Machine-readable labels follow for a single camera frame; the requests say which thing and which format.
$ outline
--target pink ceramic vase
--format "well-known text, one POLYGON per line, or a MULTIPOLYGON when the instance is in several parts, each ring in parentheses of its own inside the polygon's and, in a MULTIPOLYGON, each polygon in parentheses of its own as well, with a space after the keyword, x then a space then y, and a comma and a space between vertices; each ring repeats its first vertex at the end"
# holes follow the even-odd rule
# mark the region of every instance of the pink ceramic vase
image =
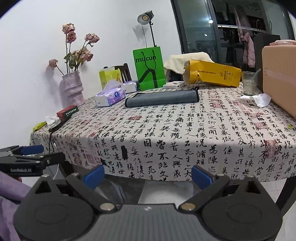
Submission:
POLYGON ((63 76, 61 85, 69 105, 80 106, 85 103, 85 99, 82 94, 83 86, 79 71, 68 73, 63 76))

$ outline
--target chair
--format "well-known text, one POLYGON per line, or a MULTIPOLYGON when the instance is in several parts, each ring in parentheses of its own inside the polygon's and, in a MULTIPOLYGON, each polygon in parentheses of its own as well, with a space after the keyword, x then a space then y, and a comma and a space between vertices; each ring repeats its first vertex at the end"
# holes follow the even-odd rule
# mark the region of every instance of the chair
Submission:
POLYGON ((119 69, 121 72, 121 79, 122 82, 131 81, 131 74, 129 72, 128 64, 124 63, 123 65, 119 66, 113 66, 115 69, 119 69))

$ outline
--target metal bolt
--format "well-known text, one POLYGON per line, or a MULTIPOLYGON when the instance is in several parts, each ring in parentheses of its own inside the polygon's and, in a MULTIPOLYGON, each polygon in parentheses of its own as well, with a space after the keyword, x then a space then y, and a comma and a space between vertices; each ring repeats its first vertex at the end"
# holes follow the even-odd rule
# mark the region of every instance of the metal bolt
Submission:
POLYGON ((195 205, 193 203, 186 202, 181 205, 181 208, 186 211, 191 211, 195 209, 195 205))
POLYGON ((111 211, 115 208, 113 203, 110 202, 106 202, 100 205, 100 209, 104 210, 104 211, 111 211))

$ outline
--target pink jacket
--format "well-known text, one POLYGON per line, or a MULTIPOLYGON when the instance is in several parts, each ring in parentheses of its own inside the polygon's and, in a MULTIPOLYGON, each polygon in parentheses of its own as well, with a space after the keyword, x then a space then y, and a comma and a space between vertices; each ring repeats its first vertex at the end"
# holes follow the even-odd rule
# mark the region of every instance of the pink jacket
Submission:
POLYGON ((243 40, 246 41, 244 46, 244 63, 248 64, 250 67, 255 67, 255 50, 254 50, 254 43, 251 39, 249 33, 246 33, 243 37, 243 40))

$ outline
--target lamp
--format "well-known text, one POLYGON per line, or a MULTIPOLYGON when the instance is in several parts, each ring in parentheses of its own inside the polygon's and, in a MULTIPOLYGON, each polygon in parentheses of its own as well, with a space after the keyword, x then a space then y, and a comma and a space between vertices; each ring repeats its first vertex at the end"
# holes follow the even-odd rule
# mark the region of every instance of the lamp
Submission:
POLYGON ((150 29, 151 29, 151 34, 152 34, 152 40, 153 40, 153 44, 154 44, 154 47, 156 47, 155 45, 155 41, 154 41, 154 36, 153 36, 153 31, 152 31, 152 25, 153 23, 151 23, 151 19, 154 17, 154 14, 152 11, 148 11, 148 12, 145 12, 141 15, 138 16, 138 22, 142 25, 146 25, 149 23, 150 25, 150 29))

